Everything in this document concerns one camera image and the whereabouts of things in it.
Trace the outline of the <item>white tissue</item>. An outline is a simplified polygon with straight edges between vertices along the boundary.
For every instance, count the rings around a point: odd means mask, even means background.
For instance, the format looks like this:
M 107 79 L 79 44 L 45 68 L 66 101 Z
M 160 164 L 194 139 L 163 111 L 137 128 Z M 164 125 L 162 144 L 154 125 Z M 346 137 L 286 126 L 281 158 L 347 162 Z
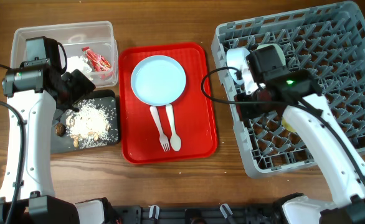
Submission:
M 88 59 L 84 56 L 73 56 L 67 59 L 67 72 L 72 73 L 74 70 L 80 70 L 83 74 L 92 72 Z

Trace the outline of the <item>red snack wrapper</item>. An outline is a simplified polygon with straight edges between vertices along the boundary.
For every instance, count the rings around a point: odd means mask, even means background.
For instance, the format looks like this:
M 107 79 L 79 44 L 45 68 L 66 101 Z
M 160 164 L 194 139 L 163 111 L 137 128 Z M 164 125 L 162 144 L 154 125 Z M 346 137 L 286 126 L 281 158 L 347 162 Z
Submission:
M 90 47 L 82 48 L 83 53 L 96 72 L 105 72 L 111 69 L 111 64 L 100 54 L 95 53 Z

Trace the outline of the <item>yellow plastic cup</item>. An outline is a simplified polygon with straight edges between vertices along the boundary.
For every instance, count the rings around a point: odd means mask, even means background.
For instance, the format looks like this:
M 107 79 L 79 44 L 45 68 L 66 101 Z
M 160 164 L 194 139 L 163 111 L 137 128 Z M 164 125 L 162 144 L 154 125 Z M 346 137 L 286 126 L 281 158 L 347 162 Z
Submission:
M 295 118 L 287 118 L 287 117 L 282 118 L 283 127 L 291 133 L 296 132 L 295 123 L 296 123 Z

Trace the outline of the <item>light blue bowl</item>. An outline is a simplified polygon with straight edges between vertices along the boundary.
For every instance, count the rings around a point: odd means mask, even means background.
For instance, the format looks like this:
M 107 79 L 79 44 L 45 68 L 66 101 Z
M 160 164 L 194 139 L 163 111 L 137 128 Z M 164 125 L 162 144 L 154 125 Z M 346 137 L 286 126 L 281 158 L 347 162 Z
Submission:
M 249 53 L 249 50 L 245 47 L 229 49 L 226 53 L 226 63 L 230 67 L 229 73 L 238 85 L 244 84 L 244 75 L 249 72 L 249 66 L 246 61 Z

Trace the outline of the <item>green bowl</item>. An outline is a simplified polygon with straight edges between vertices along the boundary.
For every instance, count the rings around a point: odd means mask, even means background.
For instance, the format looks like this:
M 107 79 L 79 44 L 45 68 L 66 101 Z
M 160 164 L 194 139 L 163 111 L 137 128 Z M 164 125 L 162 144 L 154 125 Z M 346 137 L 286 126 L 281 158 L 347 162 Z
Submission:
M 278 45 L 278 44 L 260 44 L 258 47 L 257 47 L 257 50 L 258 49 L 262 49 L 262 48 L 265 48 L 265 47 L 268 47 L 268 46 L 274 46 L 275 49 L 277 50 L 277 54 L 282 62 L 282 65 L 286 65 L 286 59 L 285 59 L 285 55 L 283 53 L 283 50 L 282 48 Z

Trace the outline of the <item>white plastic spoon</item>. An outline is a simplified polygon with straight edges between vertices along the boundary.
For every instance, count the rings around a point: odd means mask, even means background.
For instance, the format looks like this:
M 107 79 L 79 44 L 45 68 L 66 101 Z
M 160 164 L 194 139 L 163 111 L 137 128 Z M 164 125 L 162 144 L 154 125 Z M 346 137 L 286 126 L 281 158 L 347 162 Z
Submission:
M 166 105 L 166 114 L 168 117 L 169 125 L 171 128 L 171 138 L 170 138 L 170 144 L 174 151 L 179 151 L 182 146 L 181 138 L 178 136 L 176 132 L 176 125 L 174 120 L 174 111 L 173 106 L 171 104 Z

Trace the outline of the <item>light blue plate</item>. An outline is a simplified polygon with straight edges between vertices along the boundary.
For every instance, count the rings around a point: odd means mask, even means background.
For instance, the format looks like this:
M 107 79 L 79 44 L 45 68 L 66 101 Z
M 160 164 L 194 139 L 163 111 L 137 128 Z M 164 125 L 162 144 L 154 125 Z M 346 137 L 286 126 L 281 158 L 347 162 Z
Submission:
M 175 59 L 154 55 L 140 61 L 131 74 L 131 89 L 143 103 L 164 106 L 176 101 L 186 87 L 186 72 Z

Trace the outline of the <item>white plastic fork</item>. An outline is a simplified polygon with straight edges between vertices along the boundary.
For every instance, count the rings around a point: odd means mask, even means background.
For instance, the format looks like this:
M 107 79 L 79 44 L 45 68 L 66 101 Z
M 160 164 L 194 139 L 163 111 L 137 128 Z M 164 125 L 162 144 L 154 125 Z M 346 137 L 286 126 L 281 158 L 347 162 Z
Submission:
M 158 110 L 155 106 L 150 106 L 150 112 L 153 117 L 154 123 L 158 129 L 159 141 L 160 141 L 161 147 L 163 148 L 164 152 L 167 152 L 170 150 L 169 141 L 168 141 L 167 136 L 163 132 Z

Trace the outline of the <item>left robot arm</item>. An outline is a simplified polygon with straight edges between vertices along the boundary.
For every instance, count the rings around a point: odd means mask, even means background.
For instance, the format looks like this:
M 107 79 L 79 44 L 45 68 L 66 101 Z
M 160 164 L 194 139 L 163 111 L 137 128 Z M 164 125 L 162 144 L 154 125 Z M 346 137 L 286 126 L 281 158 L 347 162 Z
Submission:
M 0 223 L 107 223 L 103 199 L 72 204 L 55 197 L 50 171 L 52 122 L 57 110 L 73 110 L 95 85 L 67 69 L 61 43 L 48 37 L 26 41 L 27 60 L 8 68 L 2 81 L 9 110 L 6 173 L 0 189 Z

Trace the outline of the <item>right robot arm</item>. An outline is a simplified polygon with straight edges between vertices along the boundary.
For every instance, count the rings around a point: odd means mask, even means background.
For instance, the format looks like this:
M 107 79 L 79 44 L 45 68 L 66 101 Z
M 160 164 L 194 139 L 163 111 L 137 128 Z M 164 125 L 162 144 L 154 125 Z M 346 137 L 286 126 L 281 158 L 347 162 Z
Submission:
M 365 223 L 365 162 L 335 120 L 318 82 L 306 70 L 289 71 L 282 49 L 265 44 L 227 51 L 229 73 L 244 92 L 235 97 L 241 120 L 277 112 L 299 135 L 322 171 L 333 201 L 286 199 L 287 223 Z

